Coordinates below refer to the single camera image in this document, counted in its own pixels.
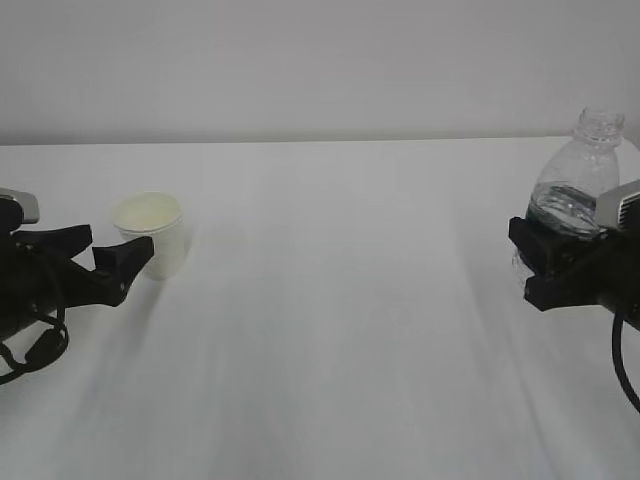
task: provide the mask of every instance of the paper cup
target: paper cup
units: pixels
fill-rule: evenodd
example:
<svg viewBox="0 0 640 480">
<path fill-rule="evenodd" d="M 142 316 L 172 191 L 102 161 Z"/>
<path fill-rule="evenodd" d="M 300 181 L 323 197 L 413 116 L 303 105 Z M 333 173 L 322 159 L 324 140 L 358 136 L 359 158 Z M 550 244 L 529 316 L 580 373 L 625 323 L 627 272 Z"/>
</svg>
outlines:
<svg viewBox="0 0 640 480">
<path fill-rule="evenodd" d="M 113 223 L 125 240 L 149 236 L 155 254 L 142 270 L 154 280 L 175 274 L 186 256 L 182 212 L 166 193 L 145 192 L 122 201 L 113 212 Z"/>
</svg>

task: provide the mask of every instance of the table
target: table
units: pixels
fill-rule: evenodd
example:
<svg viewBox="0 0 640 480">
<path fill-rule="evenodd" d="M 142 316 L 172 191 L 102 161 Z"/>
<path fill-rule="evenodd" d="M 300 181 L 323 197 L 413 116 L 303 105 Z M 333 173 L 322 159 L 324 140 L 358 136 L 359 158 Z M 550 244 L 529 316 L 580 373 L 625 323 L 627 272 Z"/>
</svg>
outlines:
<svg viewBox="0 0 640 480">
<path fill-rule="evenodd" d="M 190 232 L 177 276 L 70 310 L 67 353 L 0 388 L 2 479 L 637 479 L 611 315 L 541 314 L 510 271 L 565 141 L 0 148 L 39 229 L 116 243 L 111 206 L 160 190 Z"/>
</svg>

